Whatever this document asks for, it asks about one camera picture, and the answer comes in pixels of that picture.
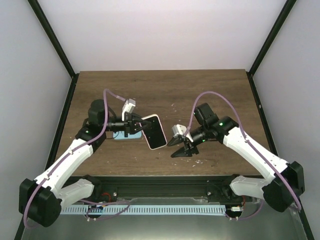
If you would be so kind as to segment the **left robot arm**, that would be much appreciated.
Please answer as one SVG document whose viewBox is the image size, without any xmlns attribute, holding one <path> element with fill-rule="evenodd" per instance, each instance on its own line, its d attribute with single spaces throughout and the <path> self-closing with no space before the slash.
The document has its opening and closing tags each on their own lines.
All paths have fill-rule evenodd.
<svg viewBox="0 0 320 240">
<path fill-rule="evenodd" d="M 127 99 L 122 108 L 121 117 L 108 116 L 109 108 L 105 100 L 94 100 L 88 110 L 88 117 L 76 134 L 69 148 L 45 172 L 34 180 L 26 178 L 19 186 L 19 212 L 23 215 L 23 223 L 29 228 L 28 219 L 43 227 L 52 225 L 62 210 L 89 199 L 97 202 L 102 196 L 102 189 L 86 177 L 76 183 L 64 186 L 75 170 L 106 140 L 106 132 L 123 131 L 135 134 L 152 123 L 133 110 L 136 102 Z"/>
</svg>

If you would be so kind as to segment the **light blue phone case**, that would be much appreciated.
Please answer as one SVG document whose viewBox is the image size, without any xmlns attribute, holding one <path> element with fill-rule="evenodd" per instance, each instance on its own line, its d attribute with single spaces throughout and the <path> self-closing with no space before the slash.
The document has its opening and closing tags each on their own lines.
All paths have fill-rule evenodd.
<svg viewBox="0 0 320 240">
<path fill-rule="evenodd" d="M 112 138 L 115 140 L 135 140 L 135 139 L 140 139 L 142 137 L 142 132 L 138 132 L 135 134 L 128 134 L 127 136 L 125 136 L 125 132 L 124 131 L 117 131 L 117 132 L 113 132 Z"/>
</svg>

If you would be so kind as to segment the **right black frame post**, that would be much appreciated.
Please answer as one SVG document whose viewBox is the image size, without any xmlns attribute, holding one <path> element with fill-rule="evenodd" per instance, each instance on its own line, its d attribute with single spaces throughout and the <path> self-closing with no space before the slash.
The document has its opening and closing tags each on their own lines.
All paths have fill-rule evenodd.
<svg viewBox="0 0 320 240">
<path fill-rule="evenodd" d="M 259 50 L 255 60 L 249 71 L 247 72 L 250 76 L 254 76 L 257 72 L 259 66 L 261 65 L 263 59 L 265 58 L 267 52 L 272 46 L 274 40 L 276 39 L 278 33 L 280 32 L 282 26 L 284 25 L 287 17 L 289 16 L 291 10 L 295 6 L 297 0 L 286 0 L 280 13 L 278 14 L 271 30 L 269 31 L 261 49 Z"/>
</svg>

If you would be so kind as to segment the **black frame post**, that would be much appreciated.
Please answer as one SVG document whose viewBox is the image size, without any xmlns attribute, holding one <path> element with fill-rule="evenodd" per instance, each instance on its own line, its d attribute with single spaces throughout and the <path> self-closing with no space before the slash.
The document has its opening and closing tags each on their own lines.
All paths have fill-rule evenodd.
<svg viewBox="0 0 320 240">
<path fill-rule="evenodd" d="M 44 32 L 46 33 L 49 41 L 51 42 L 55 52 L 57 53 L 59 59 L 61 60 L 64 68 L 66 69 L 68 75 L 75 79 L 77 77 L 76 72 L 74 71 L 63 47 L 57 38 L 45 12 L 43 11 L 40 3 L 38 0 L 27 0 L 28 4 L 30 5 L 31 9 L 33 10 L 35 16 L 37 17 L 40 25 L 42 26 Z"/>
<path fill-rule="evenodd" d="M 295 6 L 297 0 L 286 0 L 280 13 L 278 14 L 271 30 L 269 31 L 261 49 L 259 50 L 255 60 L 249 71 L 247 72 L 250 76 L 254 76 L 257 72 L 259 66 L 261 65 L 263 59 L 265 58 L 267 52 L 272 46 L 274 40 L 276 39 L 278 33 L 280 32 L 282 26 L 284 25 L 287 17 L 289 16 L 291 10 Z"/>
</svg>

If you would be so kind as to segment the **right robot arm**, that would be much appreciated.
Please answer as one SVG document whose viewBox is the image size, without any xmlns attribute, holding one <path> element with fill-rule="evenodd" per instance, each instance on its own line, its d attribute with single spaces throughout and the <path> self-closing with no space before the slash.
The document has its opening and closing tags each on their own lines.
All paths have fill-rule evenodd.
<svg viewBox="0 0 320 240">
<path fill-rule="evenodd" d="M 193 115 L 200 125 L 198 128 L 187 131 L 184 125 L 172 127 L 173 137 L 167 146 L 183 144 L 171 154 L 172 158 L 197 155 L 198 145 L 213 140 L 235 151 L 262 175 L 262 178 L 236 175 L 222 188 L 225 200 L 232 202 L 239 196 L 262 199 L 282 213 L 293 205 L 294 197 L 304 193 L 304 169 L 298 162 L 289 163 L 276 156 L 242 132 L 231 117 L 219 118 L 208 103 L 197 106 Z"/>
</svg>

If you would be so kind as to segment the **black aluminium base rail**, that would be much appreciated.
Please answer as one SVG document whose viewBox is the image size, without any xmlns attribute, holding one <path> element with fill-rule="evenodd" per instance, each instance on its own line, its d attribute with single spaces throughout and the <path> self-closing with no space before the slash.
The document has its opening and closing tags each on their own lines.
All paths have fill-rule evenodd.
<svg viewBox="0 0 320 240">
<path fill-rule="evenodd" d="M 235 195 L 230 176 L 101 176 L 88 200 L 93 202 L 135 198 L 194 198 L 221 204 L 241 204 L 249 197 Z"/>
</svg>

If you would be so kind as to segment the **left black frame post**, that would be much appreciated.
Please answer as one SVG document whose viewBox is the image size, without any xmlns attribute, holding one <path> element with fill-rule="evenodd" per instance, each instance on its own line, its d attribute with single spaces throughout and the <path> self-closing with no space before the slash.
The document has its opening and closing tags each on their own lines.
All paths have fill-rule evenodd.
<svg viewBox="0 0 320 240">
<path fill-rule="evenodd" d="M 33 10 L 35 16 L 37 17 L 40 25 L 42 26 L 44 32 L 46 33 L 49 41 L 51 42 L 55 52 L 57 53 L 59 59 L 61 60 L 64 68 L 66 69 L 68 75 L 75 79 L 77 77 L 76 72 L 74 71 L 63 47 L 57 38 L 45 12 L 43 11 L 40 3 L 38 0 L 27 0 L 28 4 L 30 5 L 31 9 Z"/>
</svg>

